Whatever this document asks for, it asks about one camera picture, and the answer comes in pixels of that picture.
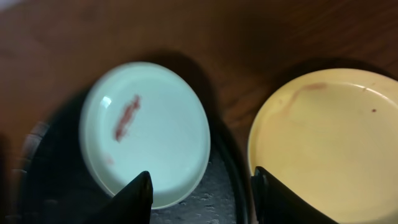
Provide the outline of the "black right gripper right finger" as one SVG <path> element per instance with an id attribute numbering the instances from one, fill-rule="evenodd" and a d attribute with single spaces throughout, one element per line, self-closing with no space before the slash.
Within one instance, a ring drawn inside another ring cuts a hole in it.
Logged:
<path id="1" fill-rule="evenodd" d="M 251 188 L 259 224 L 337 224 L 263 167 L 255 168 Z"/>

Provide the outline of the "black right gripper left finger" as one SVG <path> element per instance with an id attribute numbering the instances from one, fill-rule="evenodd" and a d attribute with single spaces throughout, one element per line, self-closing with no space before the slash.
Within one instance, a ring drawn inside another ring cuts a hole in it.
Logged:
<path id="1" fill-rule="evenodd" d="M 141 172 L 84 224 L 149 224 L 153 203 L 150 173 Z"/>

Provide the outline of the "yellow plate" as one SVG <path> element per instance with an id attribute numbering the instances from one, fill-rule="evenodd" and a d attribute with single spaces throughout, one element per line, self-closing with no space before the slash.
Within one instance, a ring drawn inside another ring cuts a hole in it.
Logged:
<path id="1" fill-rule="evenodd" d="M 396 223 L 397 81 L 352 68 L 293 79 L 257 113 L 248 165 L 338 223 Z"/>

